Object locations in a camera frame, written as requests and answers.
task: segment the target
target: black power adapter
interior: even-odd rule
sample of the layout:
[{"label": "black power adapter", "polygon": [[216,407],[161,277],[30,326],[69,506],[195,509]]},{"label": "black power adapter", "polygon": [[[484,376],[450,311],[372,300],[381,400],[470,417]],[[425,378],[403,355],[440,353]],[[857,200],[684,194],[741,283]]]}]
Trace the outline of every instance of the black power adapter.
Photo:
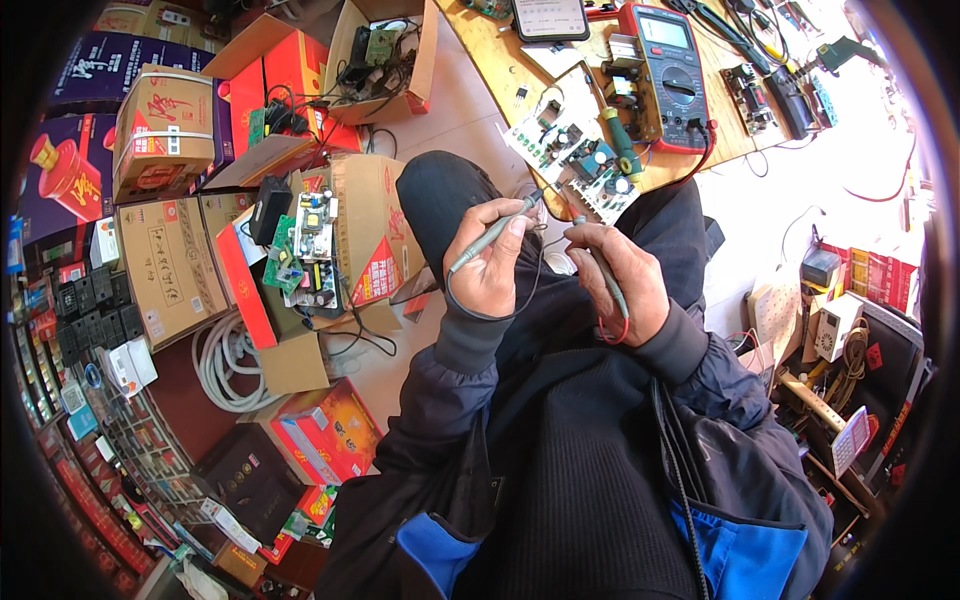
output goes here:
[{"label": "black power adapter", "polygon": [[282,179],[269,175],[263,178],[250,218],[250,237],[254,244],[270,246],[274,243],[276,224],[280,215],[286,214],[292,199],[293,192]]}]

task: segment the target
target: red probe wire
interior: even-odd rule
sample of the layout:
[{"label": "red probe wire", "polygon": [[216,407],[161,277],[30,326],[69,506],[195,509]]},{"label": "red probe wire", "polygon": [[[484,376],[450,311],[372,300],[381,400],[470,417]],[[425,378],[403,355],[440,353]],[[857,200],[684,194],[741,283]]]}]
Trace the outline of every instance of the red probe wire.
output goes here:
[{"label": "red probe wire", "polygon": [[[570,214],[573,216],[574,219],[580,216],[581,214],[580,211],[577,210],[577,208],[573,204],[566,203],[566,207],[569,209]],[[603,341],[606,342],[607,344],[610,344],[611,346],[616,346],[617,344],[622,343],[623,340],[626,339],[627,337],[627,331],[630,330],[630,317],[623,318],[623,331],[620,333],[620,337],[616,338],[615,340],[614,338],[608,338],[607,334],[604,333],[603,317],[601,317],[600,315],[597,315],[597,324],[600,325],[600,337],[603,338]]]}]

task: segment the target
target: white cable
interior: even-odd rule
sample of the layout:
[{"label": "white cable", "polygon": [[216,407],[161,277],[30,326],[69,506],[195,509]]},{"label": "white cable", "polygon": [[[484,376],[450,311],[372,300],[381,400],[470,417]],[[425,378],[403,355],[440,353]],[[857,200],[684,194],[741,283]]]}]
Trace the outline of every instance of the white cable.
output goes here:
[{"label": "white cable", "polygon": [[[260,353],[253,347],[250,334],[240,314],[230,313],[210,327],[212,328],[206,336],[204,350],[200,356],[197,355],[197,344],[208,327],[194,334],[191,349],[193,369],[210,400],[225,411],[249,413],[260,410],[280,398],[280,396],[270,396],[267,392],[267,382],[260,368]],[[237,359],[244,354],[249,354],[256,360],[256,367],[244,367],[236,363]],[[236,372],[260,375],[260,385],[249,396],[240,396],[228,384],[229,379]]]}]

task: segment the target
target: tiled floor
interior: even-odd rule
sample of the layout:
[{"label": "tiled floor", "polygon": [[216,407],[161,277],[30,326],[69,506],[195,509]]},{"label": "tiled floor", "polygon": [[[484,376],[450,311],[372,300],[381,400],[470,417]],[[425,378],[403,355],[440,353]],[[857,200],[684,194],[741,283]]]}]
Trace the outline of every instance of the tiled floor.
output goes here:
[{"label": "tiled floor", "polygon": [[[898,203],[865,203],[841,187],[847,185],[863,195],[892,193],[900,182],[912,136],[902,131],[902,124],[899,131],[891,132],[878,83],[861,60],[845,65],[839,79],[830,75],[822,79],[841,115],[839,127],[822,133],[802,150],[771,149],[764,156],[750,156],[761,174],[764,158],[769,161],[769,174],[762,179],[742,159],[696,176],[704,212],[718,221],[727,238],[707,267],[707,329],[724,335],[742,330],[744,295],[758,277],[779,264],[799,263],[813,223],[834,242],[872,242],[883,232],[892,244],[916,246],[914,238],[903,240],[896,234]],[[530,176],[522,159],[500,141],[497,126],[505,127],[502,117],[467,53],[441,18],[430,112],[382,125],[396,135],[397,158],[406,161],[426,151],[447,150],[480,165],[501,192],[510,194]],[[378,136],[377,142],[380,154],[393,152],[389,136]],[[822,206],[828,215],[812,209],[789,230],[784,261],[780,257],[784,230],[811,204]],[[546,239],[556,239],[564,227],[553,221]],[[434,293],[418,324],[403,321],[403,331],[393,335],[399,348],[396,358],[361,343],[328,365],[333,375],[350,375],[382,428],[387,428],[387,417],[398,412],[397,395],[410,358],[436,340],[443,312],[443,298]]]}]

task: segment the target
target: red wire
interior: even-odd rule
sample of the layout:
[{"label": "red wire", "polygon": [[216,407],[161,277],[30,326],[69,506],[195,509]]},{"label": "red wire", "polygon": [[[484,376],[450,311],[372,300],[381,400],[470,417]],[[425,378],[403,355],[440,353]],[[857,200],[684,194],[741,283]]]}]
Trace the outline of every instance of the red wire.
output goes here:
[{"label": "red wire", "polygon": [[700,162],[697,163],[697,166],[693,167],[692,171],[686,174],[686,177],[677,181],[673,185],[683,185],[684,183],[687,183],[690,181],[690,178],[696,175],[700,169],[704,168],[704,165],[707,164],[707,160],[710,158],[710,155],[713,154],[713,147],[716,146],[716,136],[710,132],[710,130],[713,129],[713,127],[710,125],[710,122],[708,122],[706,128],[704,129],[704,132],[706,132],[707,135],[707,147],[704,149],[704,155],[701,156]]},{"label": "red wire", "polygon": [[867,196],[860,196],[859,194],[854,194],[847,186],[843,186],[845,192],[853,196],[854,198],[859,198],[860,200],[866,200],[867,202],[883,203],[890,202],[891,200],[896,200],[900,196],[900,192],[903,191],[903,185],[906,183],[906,174],[910,172],[910,159],[913,158],[914,151],[917,150],[917,135],[913,135],[913,146],[910,146],[910,154],[906,156],[906,164],[903,165],[903,177],[900,178],[900,187],[897,188],[897,191],[894,192],[893,196],[887,196],[886,198],[869,198]]},{"label": "red wire", "polygon": [[630,329],[630,317],[624,317],[623,331],[620,333],[620,337],[614,340],[613,338],[608,338],[607,334],[603,332],[603,317],[598,316],[597,322],[600,323],[600,337],[603,338],[604,342],[610,344],[611,346],[616,346],[617,344],[623,342],[623,340],[625,340],[627,337],[627,331]]}]

